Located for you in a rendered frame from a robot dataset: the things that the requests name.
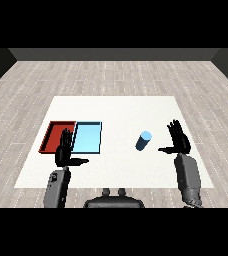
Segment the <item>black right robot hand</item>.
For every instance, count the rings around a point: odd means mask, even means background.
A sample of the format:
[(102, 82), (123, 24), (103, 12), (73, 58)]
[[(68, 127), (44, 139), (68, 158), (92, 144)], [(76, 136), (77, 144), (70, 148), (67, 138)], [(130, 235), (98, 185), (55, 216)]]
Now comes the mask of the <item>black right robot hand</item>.
[(159, 148), (159, 151), (165, 152), (167, 154), (173, 154), (173, 153), (189, 154), (191, 151), (191, 145), (187, 135), (183, 132), (180, 122), (178, 120), (173, 120), (167, 126), (167, 128), (171, 135), (173, 146)]

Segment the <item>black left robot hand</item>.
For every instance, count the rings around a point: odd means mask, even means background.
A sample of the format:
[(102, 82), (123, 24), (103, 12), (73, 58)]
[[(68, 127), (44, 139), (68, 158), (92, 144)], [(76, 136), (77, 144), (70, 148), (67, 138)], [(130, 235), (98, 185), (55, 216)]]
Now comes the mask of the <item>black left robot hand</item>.
[(55, 164), (57, 167), (80, 166), (88, 163), (88, 159), (71, 157), (72, 132), (65, 128), (60, 136), (60, 144), (55, 152)]

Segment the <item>red shallow open box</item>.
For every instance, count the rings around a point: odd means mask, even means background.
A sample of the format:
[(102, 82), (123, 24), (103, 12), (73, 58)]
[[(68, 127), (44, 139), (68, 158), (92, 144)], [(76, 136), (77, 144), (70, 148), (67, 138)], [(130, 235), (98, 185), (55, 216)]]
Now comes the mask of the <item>red shallow open box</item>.
[(54, 154), (60, 145), (62, 131), (67, 129), (73, 132), (75, 124), (75, 121), (51, 121), (42, 140), (39, 153)]

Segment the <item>light blue shallow open box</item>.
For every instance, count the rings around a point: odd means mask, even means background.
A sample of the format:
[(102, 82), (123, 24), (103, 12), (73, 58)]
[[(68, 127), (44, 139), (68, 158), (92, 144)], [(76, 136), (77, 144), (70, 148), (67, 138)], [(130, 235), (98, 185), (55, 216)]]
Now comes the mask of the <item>light blue shallow open box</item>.
[(99, 121), (79, 121), (72, 136), (72, 154), (99, 154), (102, 123)]

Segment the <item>small blue can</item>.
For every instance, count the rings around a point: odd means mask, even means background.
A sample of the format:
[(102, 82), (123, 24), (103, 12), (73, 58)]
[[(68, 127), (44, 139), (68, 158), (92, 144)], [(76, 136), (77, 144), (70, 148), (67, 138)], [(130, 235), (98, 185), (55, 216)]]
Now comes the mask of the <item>small blue can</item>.
[(142, 151), (146, 145), (149, 143), (149, 141), (151, 140), (152, 138), (152, 135), (150, 132), (148, 131), (143, 131), (141, 133), (141, 135), (139, 136), (137, 142), (136, 142), (136, 145), (135, 145), (135, 148), (138, 150), (138, 151)]

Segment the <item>dark grey robot body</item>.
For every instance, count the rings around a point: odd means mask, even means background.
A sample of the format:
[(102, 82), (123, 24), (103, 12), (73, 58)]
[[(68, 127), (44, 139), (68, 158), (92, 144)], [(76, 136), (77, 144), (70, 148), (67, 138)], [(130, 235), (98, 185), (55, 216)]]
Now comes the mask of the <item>dark grey robot body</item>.
[(128, 197), (124, 188), (118, 189), (117, 196), (111, 196), (110, 189), (104, 188), (102, 195), (87, 200), (84, 208), (144, 208), (144, 204), (139, 199)]

